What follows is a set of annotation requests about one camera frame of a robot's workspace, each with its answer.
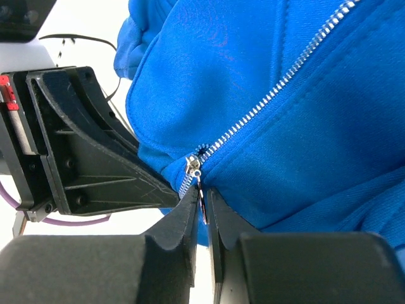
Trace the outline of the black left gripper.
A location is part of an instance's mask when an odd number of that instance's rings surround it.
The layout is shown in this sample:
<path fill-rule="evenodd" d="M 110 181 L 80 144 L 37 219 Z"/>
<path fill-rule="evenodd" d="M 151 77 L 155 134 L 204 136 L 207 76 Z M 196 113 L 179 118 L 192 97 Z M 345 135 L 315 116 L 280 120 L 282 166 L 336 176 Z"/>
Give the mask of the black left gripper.
<path fill-rule="evenodd" d="M 1 153 L 29 221 L 176 206 L 138 145 L 91 67 L 1 74 Z"/>

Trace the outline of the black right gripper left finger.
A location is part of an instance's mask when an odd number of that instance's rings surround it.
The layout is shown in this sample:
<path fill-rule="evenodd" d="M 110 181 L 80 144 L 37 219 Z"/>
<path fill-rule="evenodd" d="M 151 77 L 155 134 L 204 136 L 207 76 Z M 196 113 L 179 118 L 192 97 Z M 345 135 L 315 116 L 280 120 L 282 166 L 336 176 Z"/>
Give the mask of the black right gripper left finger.
<path fill-rule="evenodd" d="M 197 190 L 139 235 L 20 236 L 1 251 L 2 303 L 188 303 Z"/>

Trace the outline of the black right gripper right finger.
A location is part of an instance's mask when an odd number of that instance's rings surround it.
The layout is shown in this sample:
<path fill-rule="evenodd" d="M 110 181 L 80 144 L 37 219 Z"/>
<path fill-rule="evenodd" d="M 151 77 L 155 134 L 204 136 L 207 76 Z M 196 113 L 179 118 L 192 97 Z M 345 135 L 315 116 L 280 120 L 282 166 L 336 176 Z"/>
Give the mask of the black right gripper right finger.
<path fill-rule="evenodd" d="M 394 250 L 371 233 L 264 233 L 207 193 L 215 303 L 403 303 Z"/>

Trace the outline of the silver zipper pull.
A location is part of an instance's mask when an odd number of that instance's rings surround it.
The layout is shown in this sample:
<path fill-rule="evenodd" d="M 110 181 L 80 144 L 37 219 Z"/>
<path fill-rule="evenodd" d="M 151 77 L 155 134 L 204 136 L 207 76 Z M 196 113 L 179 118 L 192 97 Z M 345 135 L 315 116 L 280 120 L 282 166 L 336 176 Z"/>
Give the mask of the silver zipper pull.
<path fill-rule="evenodd" d="M 192 180 L 196 180 L 197 189 L 198 189 L 198 202 L 202 212 L 202 219 L 205 224 L 208 223 L 207 213 L 206 213 L 206 204 L 204 200 L 204 191 L 202 187 L 202 172 L 201 172 L 201 162 L 198 156 L 190 155 L 186 158 L 186 167 L 185 173 L 189 175 Z"/>

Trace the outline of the blue zip-up jacket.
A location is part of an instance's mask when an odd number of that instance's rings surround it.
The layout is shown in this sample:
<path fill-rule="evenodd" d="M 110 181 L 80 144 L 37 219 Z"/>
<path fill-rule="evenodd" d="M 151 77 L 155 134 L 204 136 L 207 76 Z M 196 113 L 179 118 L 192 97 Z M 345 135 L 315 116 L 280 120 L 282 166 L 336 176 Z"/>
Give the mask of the blue zip-up jacket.
<path fill-rule="evenodd" d="M 117 74 L 139 158 L 188 156 L 264 232 L 404 248 L 403 1 L 130 1 Z"/>

